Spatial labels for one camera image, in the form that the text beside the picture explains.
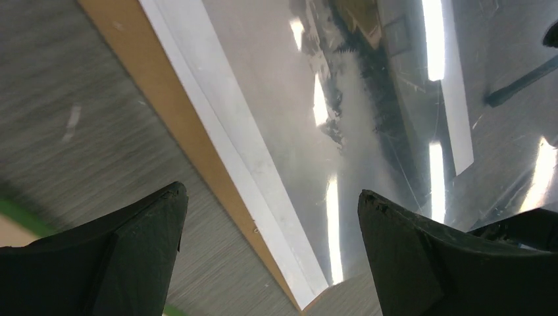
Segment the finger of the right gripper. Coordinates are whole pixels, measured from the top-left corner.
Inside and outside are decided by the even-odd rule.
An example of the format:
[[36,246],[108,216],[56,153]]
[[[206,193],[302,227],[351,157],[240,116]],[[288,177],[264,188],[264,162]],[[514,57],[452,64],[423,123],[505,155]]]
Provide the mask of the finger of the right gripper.
[[533,209],[471,230],[469,234],[525,249],[557,251],[557,212]]

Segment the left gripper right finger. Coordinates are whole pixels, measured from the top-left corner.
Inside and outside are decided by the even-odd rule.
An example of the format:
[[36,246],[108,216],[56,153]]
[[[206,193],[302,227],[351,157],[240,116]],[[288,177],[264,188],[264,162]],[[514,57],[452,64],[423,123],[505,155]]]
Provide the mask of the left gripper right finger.
[[557,251],[476,237],[370,190],[357,212],[384,315],[557,314]]

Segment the landscape photo print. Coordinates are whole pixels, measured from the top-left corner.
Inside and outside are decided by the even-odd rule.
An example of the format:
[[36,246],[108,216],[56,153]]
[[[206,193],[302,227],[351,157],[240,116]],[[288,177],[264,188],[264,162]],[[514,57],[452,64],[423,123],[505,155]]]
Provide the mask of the landscape photo print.
[[296,304],[363,274],[358,197],[450,223],[474,163],[451,1],[142,1]]

